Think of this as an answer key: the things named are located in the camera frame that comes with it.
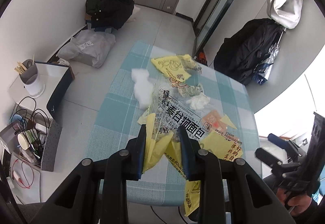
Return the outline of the person's right hand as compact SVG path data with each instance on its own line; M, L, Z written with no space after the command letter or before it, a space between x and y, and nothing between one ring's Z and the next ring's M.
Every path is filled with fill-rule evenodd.
M291 211L292 216L298 216L305 212L309 206L312 204L313 199L309 197L307 194L300 194L296 197L288 200L289 192L286 193L285 189L278 188L276 191L276 197L279 199L282 205L287 204L290 207L293 207Z

